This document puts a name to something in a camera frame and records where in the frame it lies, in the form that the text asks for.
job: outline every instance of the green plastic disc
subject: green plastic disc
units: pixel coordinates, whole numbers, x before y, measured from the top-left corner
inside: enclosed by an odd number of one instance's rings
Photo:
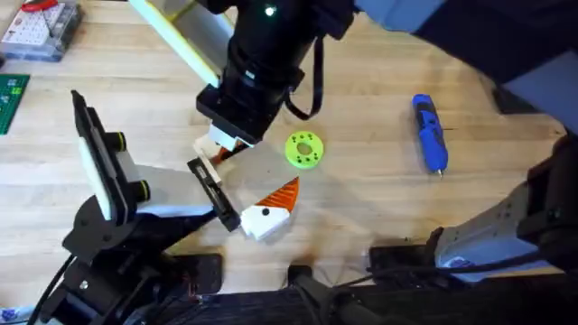
[[[313,132],[295,132],[285,142],[285,157],[299,169],[313,168],[323,157],[323,141]]]

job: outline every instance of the green circuit board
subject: green circuit board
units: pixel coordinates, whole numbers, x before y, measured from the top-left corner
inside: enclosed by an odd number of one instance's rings
[[[0,135],[8,133],[29,79],[28,75],[0,74]]]

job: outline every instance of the blue electric screwdriver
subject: blue electric screwdriver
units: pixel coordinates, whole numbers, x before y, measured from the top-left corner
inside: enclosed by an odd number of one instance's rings
[[[443,141],[442,125],[435,112],[432,98],[428,95],[415,95],[412,104],[425,165],[431,172],[437,172],[443,176],[443,171],[448,167],[448,150]]]

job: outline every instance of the plastic storage box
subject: plastic storage box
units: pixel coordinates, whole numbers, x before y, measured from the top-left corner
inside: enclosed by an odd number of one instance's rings
[[[0,52],[7,59],[58,62],[81,20],[80,6],[74,0],[59,1],[56,6],[36,13],[23,12],[18,6],[2,34]]]

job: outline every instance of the orange object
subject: orange object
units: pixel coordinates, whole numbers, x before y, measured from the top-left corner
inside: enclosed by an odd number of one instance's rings
[[[260,200],[256,205],[271,208],[285,208],[287,211],[292,212],[297,202],[298,194],[299,177],[295,177],[279,190],[274,191],[266,198]]]

